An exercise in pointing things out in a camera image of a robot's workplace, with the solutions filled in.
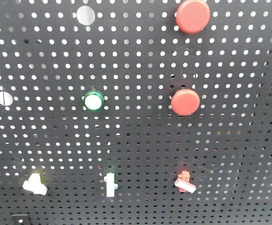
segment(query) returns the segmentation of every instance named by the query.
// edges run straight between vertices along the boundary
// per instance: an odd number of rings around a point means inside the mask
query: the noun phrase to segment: large hole
[[[0,104],[3,106],[9,106],[12,105],[13,103],[13,97],[5,92],[5,91],[1,91],[0,92]]]
[[[76,18],[79,23],[89,26],[95,21],[95,13],[89,6],[82,6],[76,12]]]

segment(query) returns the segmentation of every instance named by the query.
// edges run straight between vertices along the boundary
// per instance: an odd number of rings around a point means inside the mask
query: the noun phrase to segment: white clip
[[[176,187],[182,188],[186,191],[189,191],[190,193],[194,193],[196,191],[196,186],[193,184],[190,184],[189,182],[183,181],[181,179],[177,179],[174,183]]]
[[[104,182],[106,182],[107,197],[115,196],[114,190],[118,188],[118,184],[115,184],[114,181],[115,181],[115,175],[112,172],[107,173],[107,176],[104,177]]]
[[[47,187],[41,183],[39,173],[32,173],[29,180],[23,183],[23,189],[31,191],[36,195],[46,195],[47,193]]]

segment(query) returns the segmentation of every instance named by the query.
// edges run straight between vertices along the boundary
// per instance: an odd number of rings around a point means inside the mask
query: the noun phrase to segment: red component
[[[190,174],[188,171],[182,171],[179,175],[178,175],[178,179],[181,179],[182,181],[185,182],[189,182],[190,180]],[[179,188],[180,192],[187,192],[186,190]]]
[[[187,116],[194,113],[200,106],[199,95],[189,89],[182,89],[175,93],[172,99],[172,108],[175,113]]]
[[[203,0],[185,0],[177,11],[177,24],[186,33],[197,33],[210,20],[210,8]]]

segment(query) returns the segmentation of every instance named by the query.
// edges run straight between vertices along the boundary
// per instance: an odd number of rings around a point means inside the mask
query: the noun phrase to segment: pegboard
[[[180,0],[0,0],[0,225],[272,225],[272,0],[207,2],[186,34]],[[171,109],[181,87],[193,115]]]

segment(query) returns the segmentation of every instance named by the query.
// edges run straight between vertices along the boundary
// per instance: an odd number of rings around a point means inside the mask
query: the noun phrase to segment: green indicator light
[[[104,95],[98,90],[90,90],[85,95],[84,105],[90,111],[100,110],[104,103]]]

